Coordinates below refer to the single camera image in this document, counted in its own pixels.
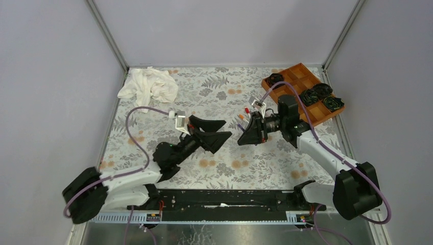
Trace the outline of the black pen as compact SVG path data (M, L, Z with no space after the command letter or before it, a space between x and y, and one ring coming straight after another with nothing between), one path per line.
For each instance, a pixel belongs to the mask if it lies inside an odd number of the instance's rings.
M237 126L238 126L238 128L239 128L242 132L245 132L245 129L242 127L241 124L237 124Z

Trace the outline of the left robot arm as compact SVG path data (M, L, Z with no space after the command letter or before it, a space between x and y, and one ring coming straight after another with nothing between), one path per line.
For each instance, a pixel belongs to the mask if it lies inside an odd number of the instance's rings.
M135 166L110 173L96 167L83 170L62 191L66 202L63 215L74 224L85 223L101 210L127 206L143 206L147 210L158 205L156 183L172 178L179 165L197 149L216 153L232 136L221 131L225 120L204 120L183 112L169 113L175 128L181 132L177 144L159 143L144 166Z

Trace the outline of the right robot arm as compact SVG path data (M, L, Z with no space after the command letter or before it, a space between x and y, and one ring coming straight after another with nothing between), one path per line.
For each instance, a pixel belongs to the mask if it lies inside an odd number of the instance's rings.
M297 209L321 204L335 208L343 218L351 220L383 203L374 166L369 162L358 163L320 140L314 128L301 119L294 96L280 96L278 112L270 116L266 116L264 102L254 97L249 102L253 110L238 145L262 144L269 134L280 132L284 140L309 155L334 180L333 184L310 180L295 186L293 204Z

